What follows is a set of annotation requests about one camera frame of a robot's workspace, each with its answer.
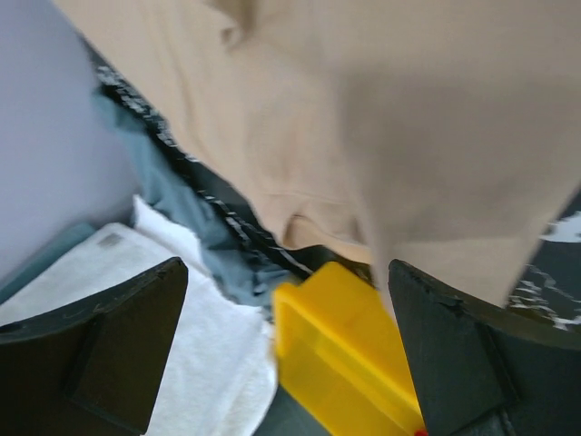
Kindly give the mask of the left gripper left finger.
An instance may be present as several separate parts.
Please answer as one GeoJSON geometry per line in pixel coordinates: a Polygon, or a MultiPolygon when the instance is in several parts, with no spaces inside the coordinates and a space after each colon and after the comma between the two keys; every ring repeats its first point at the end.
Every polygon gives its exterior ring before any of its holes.
{"type": "Polygon", "coordinates": [[[1,328],[4,435],[144,435],[188,283],[173,257],[1,328]]]}

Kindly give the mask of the beige t shirt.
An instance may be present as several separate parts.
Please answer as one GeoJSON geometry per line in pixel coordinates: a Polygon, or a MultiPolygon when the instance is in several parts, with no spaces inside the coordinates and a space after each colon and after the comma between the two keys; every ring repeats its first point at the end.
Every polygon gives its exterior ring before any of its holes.
{"type": "Polygon", "coordinates": [[[580,184],[577,1],[61,1],[278,242],[501,305],[580,184]]]}

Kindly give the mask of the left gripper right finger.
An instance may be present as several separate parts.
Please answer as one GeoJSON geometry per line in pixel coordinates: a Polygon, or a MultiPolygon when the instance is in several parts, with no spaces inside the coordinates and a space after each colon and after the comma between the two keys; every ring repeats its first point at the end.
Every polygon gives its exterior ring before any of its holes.
{"type": "Polygon", "coordinates": [[[389,293],[428,434],[579,434],[579,334],[400,260],[389,264],[389,293]]]}

